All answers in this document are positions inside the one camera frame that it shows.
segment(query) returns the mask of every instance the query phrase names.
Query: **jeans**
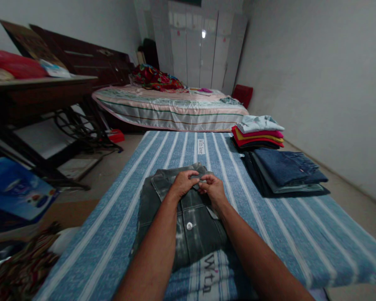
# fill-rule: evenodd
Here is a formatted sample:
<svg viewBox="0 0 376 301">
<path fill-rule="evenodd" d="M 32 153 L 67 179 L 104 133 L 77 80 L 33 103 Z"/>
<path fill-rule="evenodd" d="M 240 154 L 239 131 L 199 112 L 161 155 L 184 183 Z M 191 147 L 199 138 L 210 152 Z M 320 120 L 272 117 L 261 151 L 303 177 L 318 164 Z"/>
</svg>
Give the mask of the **jeans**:
<svg viewBox="0 0 376 301">
<path fill-rule="evenodd" d="M 255 160 L 252 158 L 250 152 L 244 152 L 244 155 L 245 156 L 242 159 L 244 161 L 246 170 L 248 171 L 248 174 L 252 178 L 252 181 L 257 187 L 259 193 L 263 197 L 267 197 L 267 198 L 307 197 L 307 196 L 322 196 L 322 195 L 330 193 L 330 191 L 328 191 L 325 187 L 323 187 L 323 191 L 295 191 L 295 192 L 275 194 L 269 187 L 265 178 L 263 177 L 258 165 L 256 164 Z"/>
<path fill-rule="evenodd" d="M 263 167 L 262 163 L 256 156 L 254 152 L 250 152 L 253 160 L 255 161 L 256 165 L 258 166 L 262 176 L 264 177 L 265 181 L 269 185 L 270 189 L 275 194 L 286 193 L 286 192 L 295 192 L 295 191 L 323 191 L 323 186 L 319 184 L 299 184 L 299 185 L 286 185 L 279 187 L 273 181 L 273 179 L 268 174 L 267 170 Z"/>
<path fill-rule="evenodd" d="M 159 169 L 145 179 L 138 213 L 138 230 L 132 247 L 134 254 L 143 241 L 161 202 L 180 171 L 196 170 L 201 177 L 208 172 L 200 163 L 169 170 Z M 197 185 L 182 197 L 177 207 L 177 232 L 173 271 L 189 266 L 207 254 L 226 248 L 226 231 L 211 208 L 207 194 L 199 194 Z"/>
<path fill-rule="evenodd" d="M 306 184 L 305 181 L 310 176 L 313 176 L 312 181 L 314 182 L 327 180 L 321 172 L 315 174 L 316 171 L 319 171 L 319 166 L 305 157 L 303 153 L 276 151 L 267 148 L 257 149 L 255 153 L 279 187 L 288 184 Z"/>
</svg>

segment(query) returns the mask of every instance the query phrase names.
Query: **bed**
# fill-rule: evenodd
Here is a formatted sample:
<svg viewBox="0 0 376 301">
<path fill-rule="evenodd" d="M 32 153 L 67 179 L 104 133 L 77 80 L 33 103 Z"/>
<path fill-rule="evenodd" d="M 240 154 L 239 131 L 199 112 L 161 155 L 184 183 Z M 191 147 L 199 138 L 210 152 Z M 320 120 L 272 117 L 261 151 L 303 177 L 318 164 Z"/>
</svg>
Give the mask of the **bed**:
<svg viewBox="0 0 376 301">
<path fill-rule="evenodd" d="M 206 93 L 198 94 L 193 90 L 189 93 L 169 93 L 139 87 L 123 88 L 130 83 L 129 76 L 134 68 L 128 54 L 35 25 L 30 27 L 71 73 L 98 77 L 92 87 L 100 90 L 92 96 L 105 110 L 103 116 L 107 124 L 124 133 L 147 131 L 148 128 L 228 132 L 243 115 L 248 114 L 242 105 L 220 102 L 226 95 L 219 91 L 205 96 Z"/>
<path fill-rule="evenodd" d="M 92 97 L 116 118 L 152 129 L 228 132 L 248 115 L 238 101 L 217 90 L 169 93 L 127 85 L 97 90 Z M 226 97 L 233 104 L 221 101 Z"/>
<path fill-rule="evenodd" d="M 201 162 L 225 183 L 238 213 L 308 289 L 376 284 L 376 240 L 330 197 L 264 199 L 229 133 L 148 131 L 52 269 L 35 300 L 111 300 L 130 261 L 143 181 L 159 168 Z M 204 149 L 198 152 L 198 141 Z M 166 300 L 251 298 L 232 251 L 171 275 Z"/>
</svg>

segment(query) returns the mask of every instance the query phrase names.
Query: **blue striped mattress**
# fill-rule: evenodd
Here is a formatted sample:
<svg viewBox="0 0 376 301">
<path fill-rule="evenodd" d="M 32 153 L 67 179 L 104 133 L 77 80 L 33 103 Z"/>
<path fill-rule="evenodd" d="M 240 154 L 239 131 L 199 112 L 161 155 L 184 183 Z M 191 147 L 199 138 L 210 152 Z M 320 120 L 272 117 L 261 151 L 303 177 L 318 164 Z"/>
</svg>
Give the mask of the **blue striped mattress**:
<svg viewBox="0 0 376 301">
<path fill-rule="evenodd" d="M 198 161 L 223 180 L 232 206 L 306 288 L 376 284 L 376 240 L 330 196 L 265 199 L 230 134 L 150 131 L 35 300 L 110 300 L 131 259 L 144 179 L 159 168 Z M 234 252 L 217 251 L 173 273 L 165 299 L 230 300 L 252 294 Z"/>
</svg>

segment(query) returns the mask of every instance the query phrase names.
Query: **mattress label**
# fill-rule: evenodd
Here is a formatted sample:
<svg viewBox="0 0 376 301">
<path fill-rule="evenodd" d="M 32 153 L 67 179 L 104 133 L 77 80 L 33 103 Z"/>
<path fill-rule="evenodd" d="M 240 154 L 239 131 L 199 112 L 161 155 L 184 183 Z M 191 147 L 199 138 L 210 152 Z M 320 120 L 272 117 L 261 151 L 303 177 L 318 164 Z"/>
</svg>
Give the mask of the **mattress label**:
<svg viewBox="0 0 376 301">
<path fill-rule="evenodd" d="M 198 155 L 205 155 L 205 140 L 198 139 Z"/>
</svg>

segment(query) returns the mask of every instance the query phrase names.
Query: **forearm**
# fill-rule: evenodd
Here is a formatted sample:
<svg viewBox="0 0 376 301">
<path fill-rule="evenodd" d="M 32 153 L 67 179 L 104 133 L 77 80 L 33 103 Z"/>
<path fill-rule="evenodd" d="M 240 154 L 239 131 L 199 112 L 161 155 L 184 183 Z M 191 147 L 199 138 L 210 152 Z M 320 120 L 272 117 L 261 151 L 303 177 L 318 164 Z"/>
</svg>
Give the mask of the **forearm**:
<svg viewBox="0 0 376 301">
<path fill-rule="evenodd" d="M 262 300 L 313 300 L 278 256 L 228 202 L 223 202 L 219 211 L 227 235 Z"/>
<path fill-rule="evenodd" d="M 114 300 L 162 300 L 173 268 L 177 204 L 168 194 L 122 280 Z"/>
</svg>

